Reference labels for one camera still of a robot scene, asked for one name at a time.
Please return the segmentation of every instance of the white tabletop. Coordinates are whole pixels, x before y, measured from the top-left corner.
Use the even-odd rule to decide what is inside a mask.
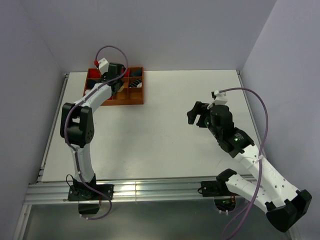
[[[83,94],[86,72],[70,73],[62,105]],[[146,71],[144,105],[101,106],[93,115],[92,167],[98,180],[216,176],[249,172],[225,153],[208,129],[188,125],[196,101],[211,91],[240,87],[235,70]],[[235,126],[258,138],[242,91],[228,92]],[[60,137],[61,112],[47,153],[43,182],[74,174],[71,151]]]

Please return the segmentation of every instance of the purple cable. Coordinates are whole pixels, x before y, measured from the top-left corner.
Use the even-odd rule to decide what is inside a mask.
[[[265,131],[264,131],[264,136],[263,136],[263,139],[261,141],[261,145],[260,145],[260,148],[259,148],[259,154],[258,154],[259,156],[261,156],[262,151],[264,149],[264,145],[265,145],[267,134],[268,134],[268,128],[269,128],[269,117],[268,117],[268,112],[267,112],[266,105],[265,105],[264,101],[261,99],[261,97],[255,91],[253,91],[253,90],[251,90],[249,88],[234,87],[234,88],[228,88],[228,89],[225,89],[225,90],[221,90],[219,92],[220,93],[225,93],[225,92],[229,92],[229,91],[233,91],[233,90],[244,90],[244,91],[248,91],[250,93],[253,93],[260,100],[260,102],[262,104],[262,107],[263,107],[263,110],[264,110],[264,113],[265,113]],[[262,179],[262,162],[261,162],[261,159],[260,159],[259,160],[258,180],[257,180],[257,183],[256,183],[256,188],[255,188],[252,200],[251,200],[251,202],[248,203],[248,205],[243,210],[241,210],[241,212],[239,212],[233,219],[231,219],[231,221],[224,227],[223,232],[222,232],[222,238],[223,238],[225,232],[227,231],[228,227],[231,225],[231,223],[233,221],[235,221],[245,211],[245,214],[242,217],[240,223],[238,224],[236,229],[231,233],[231,235],[226,238],[226,240],[230,240],[231,238],[233,238],[239,232],[240,228],[244,224],[244,222],[245,222],[245,220],[246,220],[246,218],[247,218],[247,216],[248,216],[248,214],[249,214],[249,212],[250,212],[250,210],[251,210],[252,206],[254,205],[254,202],[255,202],[255,200],[257,198],[257,195],[258,195],[258,192],[259,192],[259,188],[260,188],[260,185],[261,185],[261,179]]]
[[[128,70],[128,66],[129,66],[128,58],[127,58],[126,54],[125,54],[121,49],[117,48],[116,46],[106,45],[106,46],[100,48],[100,49],[98,50],[96,56],[95,56],[95,60],[97,60],[97,57],[98,57],[98,54],[100,53],[100,51],[101,51],[102,49],[105,49],[105,48],[113,48],[113,49],[118,50],[120,53],[122,53],[122,55],[124,56],[124,59],[125,59],[125,64],[126,64],[126,68],[125,68],[124,72],[123,72],[120,76],[117,76],[117,77],[115,77],[115,78],[113,78],[113,79],[111,79],[111,80],[109,80],[109,81],[107,81],[107,82],[99,85],[98,88],[95,88],[92,92],[90,92],[88,95],[86,95],[86,96],[84,97],[84,100],[82,100],[82,101],[80,101],[79,103],[77,103],[76,105],[74,105],[74,106],[70,109],[69,113],[67,114],[66,120],[65,120],[65,124],[64,124],[64,140],[65,140],[65,143],[66,143],[70,148],[72,148],[73,151],[74,151],[76,169],[77,169],[77,171],[79,172],[79,177],[80,177],[81,182],[82,182],[83,185],[85,185],[88,189],[90,189],[91,191],[93,191],[93,192],[101,195],[102,197],[104,197],[105,199],[107,199],[107,200],[109,201],[109,203],[110,203],[110,207],[109,207],[108,211],[107,211],[104,215],[102,215],[102,216],[98,216],[98,217],[86,217],[86,216],[83,216],[83,215],[82,215],[83,218],[88,219],[88,220],[98,220],[98,219],[103,219],[104,217],[106,217],[106,216],[110,213],[110,211],[111,211],[111,209],[112,209],[112,202],[111,202],[111,200],[110,200],[110,198],[109,198],[108,196],[106,196],[106,195],[103,194],[102,192],[94,189],[93,187],[89,186],[89,185],[86,183],[85,179],[82,177],[81,170],[80,170],[80,164],[79,164],[79,158],[78,158],[78,152],[77,152],[76,148],[75,148],[74,146],[72,146],[72,145],[70,144],[70,142],[69,142],[67,129],[68,129],[68,125],[69,125],[69,121],[70,121],[71,115],[72,115],[73,111],[74,111],[78,106],[80,106],[81,104],[83,104],[84,102],[86,102],[89,98],[91,98],[91,97],[92,97],[100,88],[102,88],[103,86],[105,86],[105,85],[107,85],[107,84],[109,84],[109,83],[112,83],[113,81],[116,81],[116,80],[118,80],[118,79],[121,79],[121,78],[126,74],[126,72],[127,72],[127,70]]]

